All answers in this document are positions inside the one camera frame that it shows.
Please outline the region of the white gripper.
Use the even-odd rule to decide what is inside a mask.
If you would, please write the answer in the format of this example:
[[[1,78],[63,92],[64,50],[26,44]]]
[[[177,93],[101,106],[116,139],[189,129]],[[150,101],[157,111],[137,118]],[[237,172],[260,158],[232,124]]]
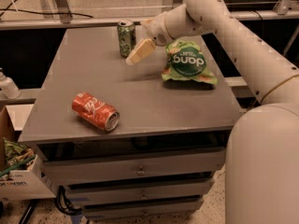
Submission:
[[[170,35],[165,26],[165,15],[161,13],[153,18],[143,20],[141,26],[146,29],[149,38],[141,39],[125,59],[128,65],[135,65],[147,58],[156,49],[170,43]]]

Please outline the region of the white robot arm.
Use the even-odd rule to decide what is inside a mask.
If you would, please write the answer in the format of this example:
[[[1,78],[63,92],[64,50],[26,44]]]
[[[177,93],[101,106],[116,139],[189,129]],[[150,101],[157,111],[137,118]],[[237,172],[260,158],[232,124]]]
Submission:
[[[299,224],[299,69],[235,19],[223,0],[187,0],[142,24],[149,41],[137,45],[128,64],[206,29],[259,102],[228,140],[226,224]]]

